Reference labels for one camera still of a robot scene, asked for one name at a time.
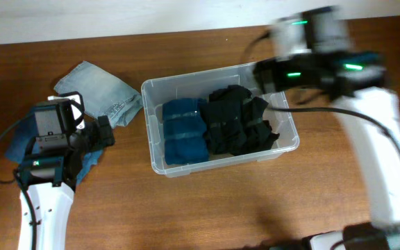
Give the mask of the black garment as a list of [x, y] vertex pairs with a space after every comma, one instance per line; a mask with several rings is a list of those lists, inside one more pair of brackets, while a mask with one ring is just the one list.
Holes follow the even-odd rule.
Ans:
[[280, 135], [263, 119], [267, 106], [264, 99], [240, 85], [209, 94], [208, 103], [201, 107], [208, 150], [240, 156], [271, 149]]

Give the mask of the blue jeans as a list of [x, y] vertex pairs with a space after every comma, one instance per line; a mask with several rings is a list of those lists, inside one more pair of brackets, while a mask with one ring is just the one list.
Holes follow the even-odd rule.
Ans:
[[[38, 135], [38, 128], [34, 116], [22, 121], [16, 128], [12, 141], [4, 156], [12, 162], [20, 164], [24, 158], [25, 150], [29, 140]], [[83, 167], [76, 177], [76, 184], [80, 185], [83, 179], [90, 172], [93, 165], [97, 165], [99, 158], [103, 154], [103, 149], [91, 151], [83, 157]]]

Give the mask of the dark teal garment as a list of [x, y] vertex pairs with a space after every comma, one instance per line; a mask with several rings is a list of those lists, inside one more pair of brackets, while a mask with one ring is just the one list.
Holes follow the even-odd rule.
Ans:
[[186, 165], [208, 161], [209, 152], [203, 137], [207, 131], [201, 117], [205, 99], [174, 99], [162, 105], [165, 162]]

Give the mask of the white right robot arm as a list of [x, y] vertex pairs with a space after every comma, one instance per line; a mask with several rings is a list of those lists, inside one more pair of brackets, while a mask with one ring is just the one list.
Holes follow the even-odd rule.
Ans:
[[370, 221], [305, 237], [297, 249], [400, 249], [400, 112], [379, 53], [354, 51], [346, 23], [327, 6], [277, 19], [275, 58], [255, 64], [264, 93], [320, 90], [356, 153]]

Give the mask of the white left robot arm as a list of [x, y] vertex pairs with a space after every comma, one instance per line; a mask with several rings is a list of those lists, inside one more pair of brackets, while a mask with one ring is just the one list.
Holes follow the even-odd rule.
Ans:
[[67, 221], [85, 154], [114, 145], [107, 116], [85, 122], [78, 92], [51, 96], [33, 109], [37, 133], [14, 170], [21, 193], [19, 249], [64, 249]]

